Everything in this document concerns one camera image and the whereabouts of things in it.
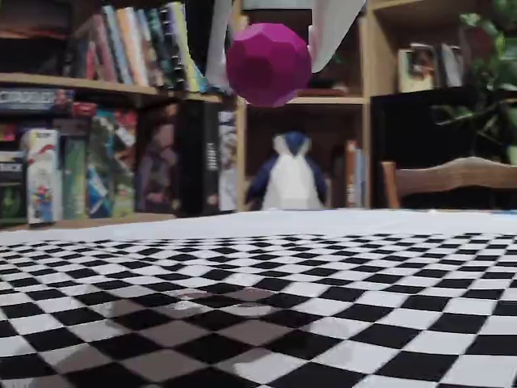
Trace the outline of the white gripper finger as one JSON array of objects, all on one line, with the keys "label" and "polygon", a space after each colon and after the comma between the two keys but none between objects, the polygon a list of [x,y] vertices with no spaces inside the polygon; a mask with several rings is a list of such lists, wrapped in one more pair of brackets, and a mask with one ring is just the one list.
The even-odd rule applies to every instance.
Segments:
[{"label": "white gripper finger", "polygon": [[348,33],[365,0],[316,0],[309,26],[309,53],[312,72],[320,72],[330,61]]}]

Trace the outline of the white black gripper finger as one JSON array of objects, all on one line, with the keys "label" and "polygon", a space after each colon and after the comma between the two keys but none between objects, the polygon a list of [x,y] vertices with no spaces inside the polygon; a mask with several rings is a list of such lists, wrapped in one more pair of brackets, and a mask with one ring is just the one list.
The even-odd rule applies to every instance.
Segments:
[{"label": "white black gripper finger", "polygon": [[224,92],[230,91],[226,73],[225,39],[232,16],[232,8],[232,0],[215,0],[213,2],[205,71],[208,82]]}]

